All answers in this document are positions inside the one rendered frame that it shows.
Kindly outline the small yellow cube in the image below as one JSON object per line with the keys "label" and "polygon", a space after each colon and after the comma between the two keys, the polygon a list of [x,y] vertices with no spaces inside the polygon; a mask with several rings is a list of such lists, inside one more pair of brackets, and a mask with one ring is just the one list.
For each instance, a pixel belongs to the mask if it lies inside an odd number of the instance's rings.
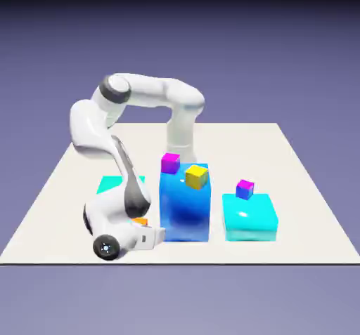
{"label": "small yellow cube", "polygon": [[201,190],[208,182],[208,169],[197,164],[191,165],[185,171],[185,183],[188,187]]}

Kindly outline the small blue and magenta cube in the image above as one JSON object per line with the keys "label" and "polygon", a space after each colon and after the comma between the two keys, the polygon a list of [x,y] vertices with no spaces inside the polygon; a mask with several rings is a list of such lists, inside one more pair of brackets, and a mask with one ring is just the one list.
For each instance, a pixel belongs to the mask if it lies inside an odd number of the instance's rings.
{"label": "small blue and magenta cube", "polygon": [[255,184],[245,179],[241,179],[236,186],[236,197],[249,200],[254,192]]}

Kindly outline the large blue box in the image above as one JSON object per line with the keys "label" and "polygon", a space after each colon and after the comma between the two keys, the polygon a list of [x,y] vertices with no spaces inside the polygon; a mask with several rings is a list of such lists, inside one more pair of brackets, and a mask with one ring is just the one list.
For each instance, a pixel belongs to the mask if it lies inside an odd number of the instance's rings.
{"label": "large blue box", "polygon": [[183,163],[175,174],[161,173],[160,226],[167,242],[206,242],[210,234],[211,182],[196,190],[186,184]]}

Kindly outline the large flat cyan box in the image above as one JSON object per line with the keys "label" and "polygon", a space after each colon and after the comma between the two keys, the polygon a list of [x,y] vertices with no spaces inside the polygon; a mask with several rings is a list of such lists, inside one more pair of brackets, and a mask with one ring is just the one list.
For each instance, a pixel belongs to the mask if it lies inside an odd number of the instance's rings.
{"label": "large flat cyan box", "polygon": [[127,178],[122,176],[103,176],[98,185],[96,195],[108,194],[125,198],[125,195],[129,193],[127,191],[127,188],[129,188],[130,190],[135,189],[136,194],[139,192],[144,197],[147,197],[148,190],[144,185],[144,180],[144,176],[128,176]]}

